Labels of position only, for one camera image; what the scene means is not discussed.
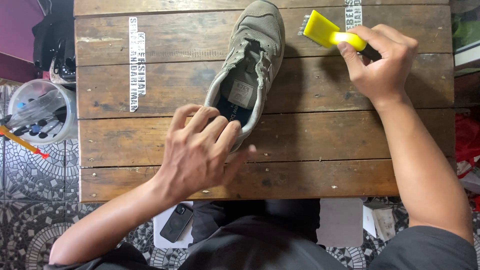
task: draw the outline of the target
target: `left hand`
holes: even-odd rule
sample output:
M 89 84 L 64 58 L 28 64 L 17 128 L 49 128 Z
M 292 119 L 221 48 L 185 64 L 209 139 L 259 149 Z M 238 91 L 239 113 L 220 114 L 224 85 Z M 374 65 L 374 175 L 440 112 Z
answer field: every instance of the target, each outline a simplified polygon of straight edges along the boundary
M 192 112 L 196 113 L 185 125 Z M 210 118 L 215 119 L 207 125 Z M 228 122 L 216 108 L 194 104 L 178 108 L 167 132 L 163 163 L 156 177 L 165 181 L 169 194 L 179 200 L 199 190 L 228 184 L 249 154 L 256 151 L 250 145 L 225 166 L 240 130 L 239 121 Z

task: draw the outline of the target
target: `forearm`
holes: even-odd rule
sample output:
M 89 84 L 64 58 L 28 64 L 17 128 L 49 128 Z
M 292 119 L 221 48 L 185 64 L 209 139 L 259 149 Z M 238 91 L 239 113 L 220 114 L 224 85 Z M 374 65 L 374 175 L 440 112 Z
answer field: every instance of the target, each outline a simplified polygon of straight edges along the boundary
M 385 128 L 410 226 L 442 228 L 472 243 L 471 213 L 464 189 L 408 97 L 375 106 Z
M 109 201 L 69 228 L 53 245 L 50 264 L 86 262 L 114 249 L 131 230 L 174 206 L 166 181 L 147 183 Z

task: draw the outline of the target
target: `wooden plank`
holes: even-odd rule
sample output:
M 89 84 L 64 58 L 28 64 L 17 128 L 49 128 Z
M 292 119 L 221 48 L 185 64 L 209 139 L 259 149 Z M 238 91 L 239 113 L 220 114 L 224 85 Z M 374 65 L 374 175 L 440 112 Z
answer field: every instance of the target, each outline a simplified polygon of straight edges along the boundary
M 172 116 L 187 103 L 203 104 L 223 62 L 147 64 L 146 95 L 129 112 L 129 66 L 79 67 L 79 119 Z M 406 83 L 415 108 L 453 105 L 451 54 L 419 54 Z M 264 113 L 372 110 L 370 101 L 355 91 L 342 57 L 284 59 L 268 94 Z
M 315 8 L 342 30 L 345 8 Z M 312 8 L 282 9 L 285 22 L 285 57 L 339 55 L 297 35 L 305 14 Z M 363 24 L 383 23 L 419 41 L 420 53 L 452 52 L 450 7 L 365 6 Z M 177 13 L 138 16 L 138 30 L 146 33 L 147 63 L 223 60 L 232 28 L 241 11 Z M 128 17 L 75 21 L 77 65 L 129 63 Z
M 148 181 L 159 167 L 80 170 L 80 202 L 109 201 Z M 397 196 L 391 160 L 262 162 L 244 164 L 228 186 L 192 200 Z
M 331 6 L 345 6 L 347 1 L 344 0 L 271 0 L 279 9 L 284 8 L 307 8 Z M 243 10 L 252 0 L 189 0 L 189 1 L 172 1 L 172 0 L 144 0 L 139 4 L 136 0 L 122 0 L 121 4 L 117 0 L 76 0 L 74 6 L 75 17 L 91 18 L 91 17 L 111 17 L 124 15 L 147 15 L 162 14 L 174 12 L 205 12 L 205 11 L 228 11 Z M 447 0 L 363 0 L 363 6 L 367 5 L 448 5 Z
M 454 111 L 418 110 L 446 156 L 455 154 Z M 171 118 L 81 120 L 80 165 L 160 165 Z M 359 160 L 390 158 L 375 111 L 262 115 L 244 146 L 255 144 L 250 161 Z

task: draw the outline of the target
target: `wire bristles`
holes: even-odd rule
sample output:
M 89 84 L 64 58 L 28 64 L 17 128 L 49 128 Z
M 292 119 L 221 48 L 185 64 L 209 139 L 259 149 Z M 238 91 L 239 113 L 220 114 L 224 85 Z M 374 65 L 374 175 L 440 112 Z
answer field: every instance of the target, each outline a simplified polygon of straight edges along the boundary
M 310 19 L 310 15 L 305 15 L 303 19 L 303 23 L 301 24 L 300 31 L 297 33 L 299 36 L 303 36 L 303 31 L 305 30 L 305 27 L 307 27 L 308 19 Z

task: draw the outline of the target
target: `sneaker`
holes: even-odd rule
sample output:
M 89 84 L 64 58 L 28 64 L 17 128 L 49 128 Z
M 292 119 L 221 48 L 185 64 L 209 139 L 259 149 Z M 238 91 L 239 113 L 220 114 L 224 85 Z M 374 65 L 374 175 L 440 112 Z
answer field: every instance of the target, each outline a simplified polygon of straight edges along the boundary
M 242 126 L 235 152 L 257 124 L 266 95 L 282 63 L 285 27 L 278 8 L 265 0 L 240 15 L 228 44 L 227 59 L 207 92 L 204 106 L 216 107 Z

